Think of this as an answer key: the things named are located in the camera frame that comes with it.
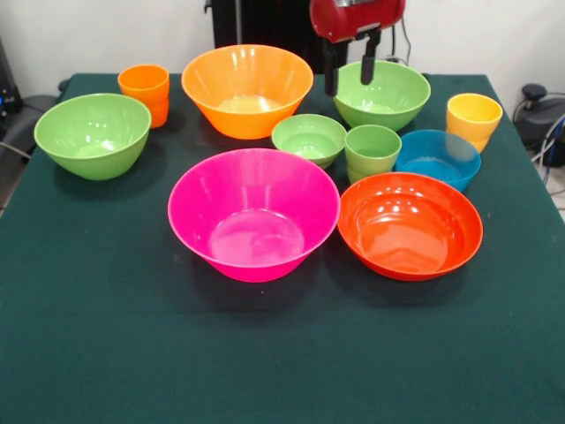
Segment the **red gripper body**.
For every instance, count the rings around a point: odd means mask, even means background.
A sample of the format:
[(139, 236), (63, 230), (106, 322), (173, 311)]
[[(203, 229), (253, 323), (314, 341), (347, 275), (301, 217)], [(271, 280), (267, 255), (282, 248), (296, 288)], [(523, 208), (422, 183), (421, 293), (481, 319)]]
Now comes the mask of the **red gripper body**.
[(314, 32), (331, 43), (391, 27), (401, 19), (404, 10), (404, 0), (312, 0), (309, 5)]

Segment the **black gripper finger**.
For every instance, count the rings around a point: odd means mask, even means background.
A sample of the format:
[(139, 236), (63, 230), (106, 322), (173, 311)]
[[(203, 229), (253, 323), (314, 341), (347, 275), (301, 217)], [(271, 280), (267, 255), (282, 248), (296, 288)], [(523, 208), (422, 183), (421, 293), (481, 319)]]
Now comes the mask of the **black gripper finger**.
[(369, 85), (373, 81), (376, 50), (380, 44), (380, 31), (368, 32), (367, 36), (368, 40), (365, 45), (365, 54), (361, 61), (360, 81), (363, 85)]
[(335, 47), (330, 40), (324, 41), (324, 76), (326, 95), (336, 96), (338, 88), (338, 70), (336, 67)]

